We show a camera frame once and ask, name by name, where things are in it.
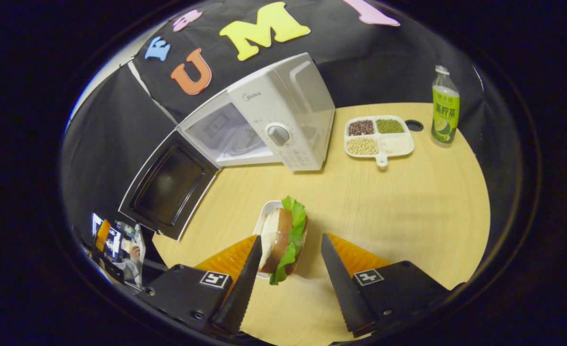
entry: sandwich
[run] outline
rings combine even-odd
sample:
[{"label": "sandwich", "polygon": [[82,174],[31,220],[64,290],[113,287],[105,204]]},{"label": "sandwich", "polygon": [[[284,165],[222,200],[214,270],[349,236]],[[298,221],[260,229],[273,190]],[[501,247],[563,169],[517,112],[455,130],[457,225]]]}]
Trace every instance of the sandwich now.
[{"label": "sandwich", "polygon": [[282,200],[283,208],[266,215],[260,238],[262,258],[258,271],[270,277],[270,284],[294,272],[307,236],[305,206],[290,196]]}]

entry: microwave control knob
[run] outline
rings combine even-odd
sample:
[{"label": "microwave control knob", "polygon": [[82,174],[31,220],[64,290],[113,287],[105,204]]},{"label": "microwave control knob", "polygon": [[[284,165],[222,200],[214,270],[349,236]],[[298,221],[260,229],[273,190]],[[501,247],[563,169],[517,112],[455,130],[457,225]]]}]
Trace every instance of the microwave control knob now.
[{"label": "microwave control knob", "polygon": [[273,125],[266,129],[266,133],[278,147],[281,147],[290,140],[290,134],[281,126]]}]

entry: yellow letter m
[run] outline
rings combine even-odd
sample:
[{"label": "yellow letter m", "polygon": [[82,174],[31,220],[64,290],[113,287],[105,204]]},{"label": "yellow letter m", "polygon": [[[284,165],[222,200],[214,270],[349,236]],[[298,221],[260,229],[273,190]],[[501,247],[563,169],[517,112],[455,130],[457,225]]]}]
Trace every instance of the yellow letter m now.
[{"label": "yellow letter m", "polygon": [[275,41],[286,42],[293,38],[301,37],[310,33],[307,26],[299,24],[284,9],[284,2],[273,2],[262,6],[258,10],[255,24],[231,22],[220,31],[220,36],[227,36],[239,51],[237,58],[240,61],[256,55],[257,46],[251,46],[247,40],[253,41],[260,46],[271,46],[271,29],[275,31]]}]

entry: white microwave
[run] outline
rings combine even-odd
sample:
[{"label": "white microwave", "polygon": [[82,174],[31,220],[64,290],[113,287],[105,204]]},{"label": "white microwave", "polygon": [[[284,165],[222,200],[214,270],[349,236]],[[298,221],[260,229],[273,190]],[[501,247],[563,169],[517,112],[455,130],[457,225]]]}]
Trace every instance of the white microwave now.
[{"label": "white microwave", "polygon": [[333,115],[307,53],[266,66],[178,124],[136,174],[119,212],[179,240],[222,167],[283,162],[292,171],[321,169]]},{"label": "white microwave", "polygon": [[196,108],[177,131],[218,168],[283,162],[320,170],[334,104],[312,58],[302,53],[240,79]]}]

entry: green tea bottle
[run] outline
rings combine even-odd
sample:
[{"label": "green tea bottle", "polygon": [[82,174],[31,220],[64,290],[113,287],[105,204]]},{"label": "green tea bottle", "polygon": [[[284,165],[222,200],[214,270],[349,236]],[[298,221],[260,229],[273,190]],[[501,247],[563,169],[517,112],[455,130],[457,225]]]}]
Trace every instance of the green tea bottle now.
[{"label": "green tea bottle", "polygon": [[450,147],[459,125],[459,90],[450,79],[444,66],[435,66],[437,77],[433,81],[433,125],[431,139],[441,147]]}]

